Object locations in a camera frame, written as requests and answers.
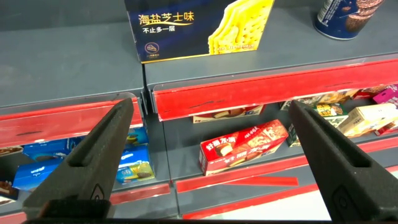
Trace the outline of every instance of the red plastic divider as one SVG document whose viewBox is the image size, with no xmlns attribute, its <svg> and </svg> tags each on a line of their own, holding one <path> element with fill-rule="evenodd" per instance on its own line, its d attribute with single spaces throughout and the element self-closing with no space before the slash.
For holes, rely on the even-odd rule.
<svg viewBox="0 0 398 224">
<path fill-rule="evenodd" d="M 167 121 L 224 108 L 275 103 L 296 96 L 397 83 L 398 59 L 304 72 L 277 72 L 275 75 L 154 90 L 159 119 Z"/>
</svg>

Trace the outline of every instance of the product packaging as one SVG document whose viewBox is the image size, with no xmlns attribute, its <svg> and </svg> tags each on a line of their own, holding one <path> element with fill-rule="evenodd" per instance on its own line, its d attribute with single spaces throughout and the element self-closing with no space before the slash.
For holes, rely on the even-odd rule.
<svg viewBox="0 0 398 224">
<path fill-rule="evenodd" d="M 331 104 L 319 104 L 313 108 L 316 112 L 324 117 L 331 125 L 338 127 L 345 119 L 348 118 L 347 112 L 344 110 L 343 106 L 339 103 Z M 290 147 L 300 146 L 300 140 L 297 136 L 296 130 L 293 124 L 289 127 L 289 137 L 287 138 L 287 144 Z"/>
<path fill-rule="evenodd" d="M 205 175 L 215 174 L 275 152 L 288 134 L 279 120 L 200 143 L 199 161 Z"/>
<path fill-rule="evenodd" d="M 315 28 L 336 40 L 355 38 L 384 0 L 325 0 Z"/>
<path fill-rule="evenodd" d="M 202 114 L 193 117 L 193 123 L 203 123 L 208 121 L 218 121 L 222 119 L 240 118 L 243 116 L 259 115 L 264 110 L 264 105 L 247 106 L 243 108 L 219 111 L 214 113 Z"/>
<path fill-rule="evenodd" d="M 373 97 L 373 100 L 378 103 L 392 103 L 398 107 L 398 85 L 390 85 L 385 90 Z"/>
<path fill-rule="evenodd" d="M 18 199 L 18 189 L 12 187 L 12 182 L 6 177 L 0 177 L 0 208 Z"/>
<path fill-rule="evenodd" d="M 336 91 L 322 96 L 318 103 L 345 103 L 359 90 Z"/>
<path fill-rule="evenodd" d="M 40 162 L 49 159 L 65 158 L 84 137 L 61 139 L 24 146 L 23 153 L 31 159 Z"/>
<path fill-rule="evenodd" d="M 24 148 L 22 146 L 2 147 L 0 148 L 0 157 L 22 152 L 23 149 Z"/>
<path fill-rule="evenodd" d="M 295 99 L 295 100 L 297 100 L 305 105 L 308 105 L 310 107 L 313 107 L 318 104 L 318 102 L 322 99 L 322 97 L 323 97 L 323 95 L 317 95 L 317 96 L 303 97 L 303 98 L 299 98 L 299 99 Z M 291 103 L 292 103 L 292 100 L 281 102 L 280 109 L 288 110 Z"/>
<path fill-rule="evenodd" d="M 392 103 L 360 106 L 348 113 L 338 129 L 347 137 L 354 138 L 378 130 L 398 119 L 398 110 Z"/>
<path fill-rule="evenodd" d="M 398 120 L 395 120 L 384 127 L 378 129 L 374 133 L 378 136 L 383 135 L 383 134 L 390 134 L 390 133 L 396 133 L 398 132 Z"/>
<path fill-rule="evenodd" d="M 21 165 L 14 178 L 13 187 L 20 190 L 34 190 L 38 187 L 63 161 L 55 158 L 42 162 Z"/>
<path fill-rule="evenodd" d="M 123 151 L 116 180 L 122 184 L 154 178 L 147 145 Z"/>
<path fill-rule="evenodd" d="M 132 128 L 129 130 L 126 144 L 138 146 L 140 144 L 147 144 L 148 142 L 148 134 L 145 127 Z"/>
<path fill-rule="evenodd" d="M 370 99 L 370 98 L 376 96 L 381 91 L 385 90 L 386 88 L 387 88 L 387 86 L 385 86 L 385 85 L 371 87 L 371 88 L 365 88 L 365 89 L 359 90 L 357 93 L 355 93 L 353 96 L 353 99 L 354 100 Z"/>
<path fill-rule="evenodd" d="M 125 0 L 142 63 L 257 50 L 274 0 Z"/>
</svg>

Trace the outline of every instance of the oreo box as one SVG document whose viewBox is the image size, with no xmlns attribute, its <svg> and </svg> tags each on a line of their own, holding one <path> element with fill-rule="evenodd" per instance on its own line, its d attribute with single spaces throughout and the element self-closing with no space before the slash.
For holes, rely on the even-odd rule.
<svg viewBox="0 0 398 224">
<path fill-rule="evenodd" d="M 200 143 L 199 161 L 205 175 L 276 152 L 288 134 L 279 120 Z"/>
<path fill-rule="evenodd" d="M 20 190 L 32 190 L 38 187 L 63 161 L 55 158 L 42 162 L 21 165 L 14 178 L 13 187 Z"/>
<path fill-rule="evenodd" d="M 0 207 L 18 199 L 18 189 L 12 187 L 8 178 L 0 177 Z"/>
<path fill-rule="evenodd" d="M 148 142 L 148 134 L 145 127 L 132 128 L 129 130 L 126 144 L 137 146 L 140 144 L 147 144 Z"/>
<path fill-rule="evenodd" d="M 256 50 L 274 0 L 125 0 L 142 63 Z"/>
<path fill-rule="evenodd" d="M 331 125 L 337 128 L 345 119 L 348 118 L 348 113 L 344 110 L 343 106 L 339 103 L 319 104 L 313 107 L 322 117 L 324 117 Z M 289 137 L 287 144 L 290 147 L 301 146 L 299 137 L 293 124 L 289 127 Z"/>
<path fill-rule="evenodd" d="M 193 117 L 193 123 L 203 123 L 209 121 L 218 121 L 222 119 L 240 118 L 243 116 L 259 115 L 266 106 L 247 106 L 231 110 L 219 111 L 214 113 L 202 114 Z"/>
<path fill-rule="evenodd" d="M 154 178 L 147 145 L 123 151 L 116 180 L 122 184 Z"/>
<path fill-rule="evenodd" d="M 28 144 L 24 146 L 23 153 L 37 162 L 65 158 L 82 139 L 83 137 L 76 137 Z"/>
</svg>

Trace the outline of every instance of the store logo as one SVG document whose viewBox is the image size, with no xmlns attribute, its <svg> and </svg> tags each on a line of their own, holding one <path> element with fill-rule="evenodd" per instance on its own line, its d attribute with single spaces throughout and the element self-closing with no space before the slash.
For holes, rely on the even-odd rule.
<svg viewBox="0 0 398 224">
<path fill-rule="evenodd" d="M 157 45 L 154 42 L 150 42 L 148 44 L 145 45 L 145 51 L 148 54 L 155 54 L 159 51 L 159 45 Z"/>
</svg>

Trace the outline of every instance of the store shelf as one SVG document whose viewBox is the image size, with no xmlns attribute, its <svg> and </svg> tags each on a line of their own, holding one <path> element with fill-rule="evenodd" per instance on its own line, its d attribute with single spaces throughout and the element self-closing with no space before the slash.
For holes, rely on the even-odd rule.
<svg viewBox="0 0 398 224">
<path fill-rule="evenodd" d="M 0 42 L 0 147 L 84 135 L 121 98 L 134 103 L 131 127 L 142 126 L 128 22 L 0 31 Z"/>
<path fill-rule="evenodd" d="M 112 204 L 116 206 L 115 217 L 164 218 L 178 213 L 175 191 L 171 190 L 169 185 L 169 164 L 167 163 L 162 123 L 159 122 L 155 114 L 152 114 L 146 117 L 146 126 L 149 135 L 148 148 L 155 178 L 123 185 L 115 182 L 110 198 Z M 22 153 L 12 154 L 0 157 L 0 168 L 14 176 L 19 165 L 33 162 Z M 29 196 L 28 192 L 20 191 L 18 201 L 0 206 L 0 223 L 7 217 L 20 218 L 13 214 L 22 211 L 22 203 L 27 196 Z"/>
<path fill-rule="evenodd" d="M 321 4 L 276 1 L 255 52 L 145 64 L 160 120 L 397 83 L 398 2 L 385 1 L 350 41 L 329 39 L 313 28 Z"/>
<path fill-rule="evenodd" d="M 356 106 L 366 105 L 366 100 L 353 100 L 345 104 L 347 110 Z M 278 150 L 268 156 L 236 166 L 231 171 L 215 175 L 203 176 L 198 158 L 200 145 L 223 134 L 232 133 L 257 124 L 279 119 L 285 127 L 291 122 L 287 111 L 279 110 L 276 103 L 267 105 L 259 116 L 227 119 L 208 123 L 193 124 L 191 118 L 182 118 L 164 122 L 167 154 L 170 164 L 170 176 L 175 182 L 177 192 L 187 192 L 208 185 L 222 184 L 232 180 L 242 179 L 251 175 L 261 175 L 270 172 L 303 166 L 307 160 L 301 147 L 288 147 L 286 141 Z M 368 134 L 352 139 L 364 151 L 373 152 L 398 146 L 398 134 L 376 136 Z"/>
<path fill-rule="evenodd" d="M 369 154 L 380 165 L 398 165 L 398 147 Z M 196 219 L 229 212 L 235 209 L 291 197 L 317 189 L 309 166 L 275 172 L 263 177 L 297 177 L 299 186 L 256 186 L 221 184 L 190 192 L 177 194 L 180 213 L 183 218 Z"/>
</svg>

